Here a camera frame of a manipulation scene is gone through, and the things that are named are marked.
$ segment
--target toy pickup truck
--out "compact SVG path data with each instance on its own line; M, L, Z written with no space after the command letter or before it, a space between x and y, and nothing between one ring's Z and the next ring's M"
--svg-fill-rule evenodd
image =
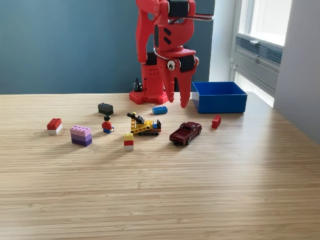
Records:
M196 122L184 122L180 125L179 129L173 132L169 140L176 145L189 145L190 141L201 133L201 124Z

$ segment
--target blue bin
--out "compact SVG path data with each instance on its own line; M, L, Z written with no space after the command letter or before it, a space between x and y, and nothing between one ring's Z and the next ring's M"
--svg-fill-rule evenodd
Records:
M198 81L192 100L200 114L244 113L247 94L233 81Z

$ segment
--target red robot base plate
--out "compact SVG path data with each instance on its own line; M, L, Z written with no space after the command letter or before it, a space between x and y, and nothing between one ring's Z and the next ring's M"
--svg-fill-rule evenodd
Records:
M168 101L168 97L165 91L163 92L162 96L158 98L146 98L146 94L144 91L131 91L129 93L129 98L136 104L157 103L161 105Z

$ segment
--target small red lego brick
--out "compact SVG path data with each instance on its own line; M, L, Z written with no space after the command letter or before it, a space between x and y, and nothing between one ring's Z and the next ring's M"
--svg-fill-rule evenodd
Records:
M46 126L47 130L57 130L61 125L61 118L53 118Z
M221 116L215 116L214 119L212 120L212 128L217 129L221 123Z
M124 146L133 146L134 145L134 141L133 140L132 141L124 141L123 145Z

